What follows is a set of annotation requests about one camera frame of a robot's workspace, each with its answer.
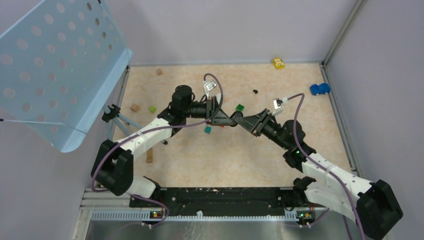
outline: beige tabletop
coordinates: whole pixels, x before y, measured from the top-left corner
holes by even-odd
[[[203,95],[203,76],[214,74],[224,92],[223,110],[231,115],[238,104],[245,116],[273,108],[273,99],[305,93],[298,117],[306,132],[305,142],[329,161],[350,171],[348,158],[327,95],[312,96],[309,87],[322,83],[319,65],[288,64],[275,69],[272,64],[244,65],[183,65],[132,67],[126,85],[121,113],[142,126],[152,121],[168,106],[178,85],[193,89],[196,100]],[[293,119],[299,99],[284,106],[276,117],[283,124]],[[130,110],[137,104],[140,110]],[[155,106],[155,114],[149,112]],[[188,119],[196,123],[202,119]],[[146,163],[146,154],[134,166],[136,175],[144,175],[162,187],[290,187],[295,178],[304,175],[290,168],[284,150],[264,135],[254,137],[241,126],[212,126],[210,134],[205,124],[183,128],[168,139],[169,144],[153,147],[153,163]],[[125,137],[116,128],[114,140]]]

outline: yellow toy car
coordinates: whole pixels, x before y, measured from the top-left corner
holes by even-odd
[[[274,58],[274,60],[272,61],[272,64],[274,65],[275,69],[282,69],[286,66],[284,65],[284,62],[279,57]]]

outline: perforated metal sheet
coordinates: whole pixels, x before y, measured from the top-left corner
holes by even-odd
[[[0,36],[0,107],[73,151],[131,57],[103,3],[44,0]]]

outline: blue toy car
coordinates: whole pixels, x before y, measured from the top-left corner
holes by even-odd
[[[318,96],[320,94],[329,94],[329,92],[331,91],[330,86],[327,83],[321,83],[320,85],[318,84],[314,84],[312,86],[310,86],[310,93],[312,93],[312,95]]]

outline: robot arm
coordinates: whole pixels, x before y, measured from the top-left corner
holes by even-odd
[[[352,196],[367,236],[376,240],[382,239],[402,218],[403,212],[389,184],[382,180],[371,182],[332,164],[304,142],[306,134],[302,131],[300,123],[296,123],[294,133],[293,120],[288,120],[281,126],[268,109],[256,115],[236,118],[235,121],[255,137],[264,134],[287,150],[283,155],[287,164],[308,176],[297,178],[293,189],[306,197],[310,203],[320,204],[355,221],[347,195],[342,185],[330,174],[331,171],[342,180]],[[297,135],[302,149],[327,170],[321,169],[301,153],[294,134]]]
[[[162,140],[171,138],[182,129],[182,127],[169,128],[169,126],[184,126],[187,118],[197,118],[210,119],[206,123],[212,126],[235,127],[237,123],[234,119],[242,116],[243,114],[240,111],[236,111],[229,117],[219,108],[218,100],[215,96],[209,97],[205,102],[194,101],[192,88],[187,85],[180,85],[176,87],[175,92],[172,94],[172,101],[168,107],[159,113],[157,118],[150,124],[116,142],[106,140],[101,144],[91,170],[91,177],[93,177],[104,156],[115,145],[125,141],[104,162],[95,180],[116,196],[127,193],[150,198],[155,191],[160,189],[160,186],[144,176],[135,176],[134,163],[148,149]],[[142,134],[155,128],[163,129]]]

